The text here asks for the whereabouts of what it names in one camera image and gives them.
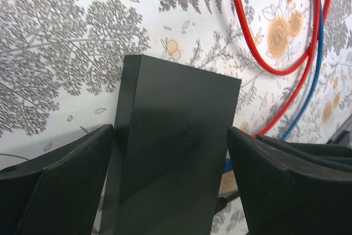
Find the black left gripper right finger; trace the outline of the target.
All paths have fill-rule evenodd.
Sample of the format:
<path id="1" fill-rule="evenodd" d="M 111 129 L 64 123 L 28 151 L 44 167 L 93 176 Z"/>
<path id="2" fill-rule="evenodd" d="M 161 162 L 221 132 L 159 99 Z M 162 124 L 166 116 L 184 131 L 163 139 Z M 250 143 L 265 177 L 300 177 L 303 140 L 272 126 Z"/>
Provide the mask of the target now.
<path id="1" fill-rule="evenodd" d="M 250 234 L 351 234 L 351 172 L 307 162 L 235 127 L 227 142 Z"/>

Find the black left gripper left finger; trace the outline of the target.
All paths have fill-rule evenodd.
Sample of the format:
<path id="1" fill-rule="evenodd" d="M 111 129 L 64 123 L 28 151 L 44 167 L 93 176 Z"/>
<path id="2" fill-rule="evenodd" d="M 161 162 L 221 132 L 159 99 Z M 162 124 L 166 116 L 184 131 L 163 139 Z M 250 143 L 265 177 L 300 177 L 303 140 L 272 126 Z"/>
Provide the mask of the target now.
<path id="1" fill-rule="evenodd" d="M 1 234 L 91 234 L 113 127 L 1 170 Z"/>

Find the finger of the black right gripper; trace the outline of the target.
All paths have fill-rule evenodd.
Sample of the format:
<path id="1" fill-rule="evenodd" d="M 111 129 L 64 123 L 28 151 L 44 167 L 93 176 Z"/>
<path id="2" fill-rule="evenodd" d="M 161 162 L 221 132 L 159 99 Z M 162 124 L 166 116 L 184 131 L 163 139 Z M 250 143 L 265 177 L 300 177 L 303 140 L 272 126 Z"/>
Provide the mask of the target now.
<path id="1" fill-rule="evenodd" d="M 307 162 L 351 172 L 351 148 L 346 145 L 288 143 L 264 135 L 258 135 L 256 139 Z"/>

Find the black network switch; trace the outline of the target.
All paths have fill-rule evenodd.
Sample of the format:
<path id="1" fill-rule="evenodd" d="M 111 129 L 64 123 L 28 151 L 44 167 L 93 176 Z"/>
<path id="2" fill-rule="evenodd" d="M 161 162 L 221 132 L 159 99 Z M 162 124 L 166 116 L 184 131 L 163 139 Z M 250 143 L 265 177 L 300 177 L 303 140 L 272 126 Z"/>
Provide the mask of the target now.
<path id="1" fill-rule="evenodd" d="M 100 234 L 209 234 L 241 81 L 124 58 Z"/>

